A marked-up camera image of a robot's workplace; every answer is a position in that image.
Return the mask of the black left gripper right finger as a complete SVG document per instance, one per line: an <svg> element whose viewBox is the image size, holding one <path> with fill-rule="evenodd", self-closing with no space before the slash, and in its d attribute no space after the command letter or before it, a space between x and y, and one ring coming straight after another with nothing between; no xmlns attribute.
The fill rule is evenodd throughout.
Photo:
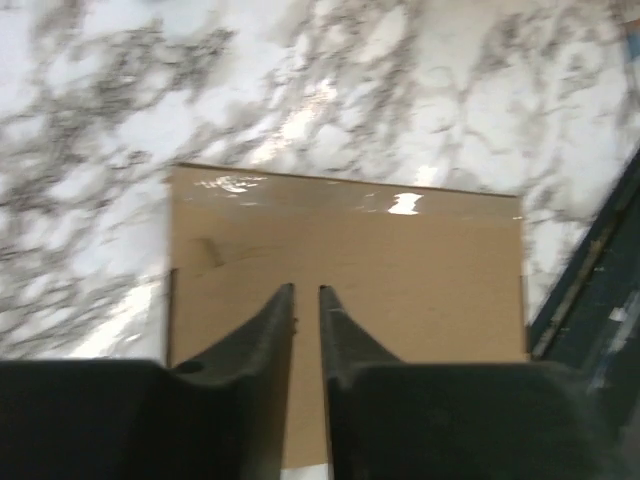
<svg viewBox="0 0 640 480"><path fill-rule="evenodd" d="M319 290L333 479L626 479L578 374L551 362L408 363Z"/></svg>

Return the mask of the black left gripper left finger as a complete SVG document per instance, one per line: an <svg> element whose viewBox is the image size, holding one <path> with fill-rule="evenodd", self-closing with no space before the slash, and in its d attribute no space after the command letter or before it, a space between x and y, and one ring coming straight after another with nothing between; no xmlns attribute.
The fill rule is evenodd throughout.
<svg viewBox="0 0 640 480"><path fill-rule="evenodd" d="M294 288L173 368L148 360L1 365L5 479L276 479Z"/></svg>

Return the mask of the brown cardboard express box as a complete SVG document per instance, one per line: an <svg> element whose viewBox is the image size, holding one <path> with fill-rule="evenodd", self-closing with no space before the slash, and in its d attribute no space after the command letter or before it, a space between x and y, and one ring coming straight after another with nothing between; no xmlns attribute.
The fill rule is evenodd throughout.
<svg viewBox="0 0 640 480"><path fill-rule="evenodd" d="M323 285L404 360L526 358L515 197L196 166L176 167L170 187L171 364L295 287L286 468L327 459Z"/></svg>

